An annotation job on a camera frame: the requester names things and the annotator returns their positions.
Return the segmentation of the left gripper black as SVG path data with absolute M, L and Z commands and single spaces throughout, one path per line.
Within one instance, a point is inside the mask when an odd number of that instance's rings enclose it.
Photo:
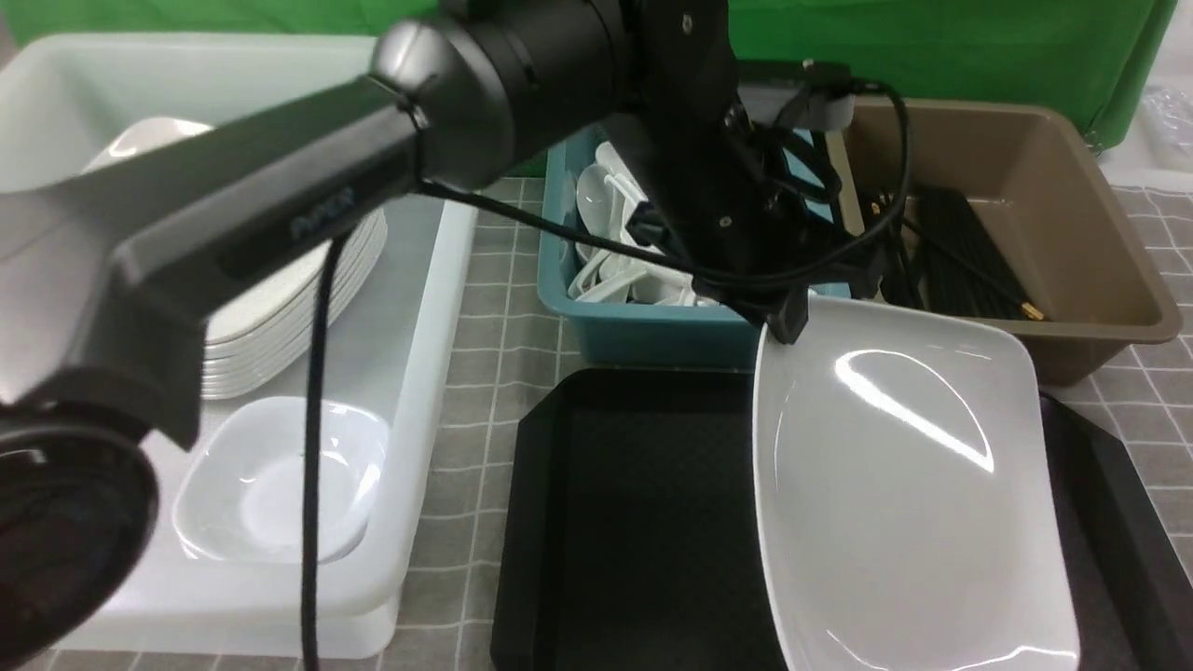
M 768 308 L 764 326 L 783 345 L 806 327 L 808 288 L 876 293 L 886 220 L 853 234 L 814 213 L 839 202 L 843 174 L 781 115 L 758 121 L 733 103 L 707 123 L 635 110 L 601 128 L 643 195 L 610 251 L 682 272 L 727 307 Z

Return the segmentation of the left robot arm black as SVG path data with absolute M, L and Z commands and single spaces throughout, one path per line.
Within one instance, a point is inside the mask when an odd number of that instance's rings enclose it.
M 764 121 L 740 97 L 724 1 L 443 1 L 376 42 L 366 74 L 146 156 L 4 193 L 4 667 L 76 630 L 122 586 L 157 522 L 150 431 L 192 447 L 206 322 L 324 242 L 304 418 L 301 646 L 317 655 L 324 324 L 336 260 L 367 213 L 420 193 L 690 273 L 775 340 L 808 288 L 877 289 L 871 251 L 898 217 L 849 235 L 787 166 L 796 129 L 846 127 L 857 96 L 898 113 L 898 202 L 911 121 L 891 85 L 806 61 Z M 604 241 L 486 199 L 482 187 L 600 123 L 643 187 Z

